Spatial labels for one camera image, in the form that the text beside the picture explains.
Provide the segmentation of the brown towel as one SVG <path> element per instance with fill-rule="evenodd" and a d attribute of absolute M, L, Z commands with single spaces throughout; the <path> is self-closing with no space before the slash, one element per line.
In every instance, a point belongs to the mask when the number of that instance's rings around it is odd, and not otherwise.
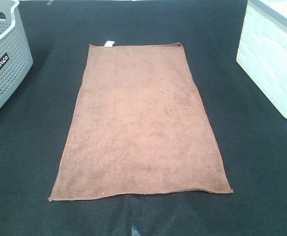
<path fill-rule="evenodd" d="M 50 201 L 230 194 L 182 44 L 89 47 Z"/>

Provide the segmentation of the black table mat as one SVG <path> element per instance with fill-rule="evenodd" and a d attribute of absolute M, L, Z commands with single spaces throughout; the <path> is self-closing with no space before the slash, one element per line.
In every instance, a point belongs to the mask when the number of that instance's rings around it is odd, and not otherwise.
<path fill-rule="evenodd" d="M 236 62 L 244 0 L 22 1 L 33 57 L 0 109 L 0 236 L 287 236 L 287 119 Z M 184 46 L 232 194 L 50 202 L 90 44 Z"/>

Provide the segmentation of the white plastic storage box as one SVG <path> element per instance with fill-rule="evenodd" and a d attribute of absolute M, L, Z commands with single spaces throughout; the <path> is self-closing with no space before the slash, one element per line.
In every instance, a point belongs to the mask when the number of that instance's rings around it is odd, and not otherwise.
<path fill-rule="evenodd" d="M 287 0 L 249 0 L 237 63 L 287 119 Z"/>

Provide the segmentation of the grey perforated plastic basket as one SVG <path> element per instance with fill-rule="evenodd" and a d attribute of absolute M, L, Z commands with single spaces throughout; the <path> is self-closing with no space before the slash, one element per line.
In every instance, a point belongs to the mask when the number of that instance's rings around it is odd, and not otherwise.
<path fill-rule="evenodd" d="M 18 0 L 0 0 L 0 108 L 21 84 L 33 64 Z"/>

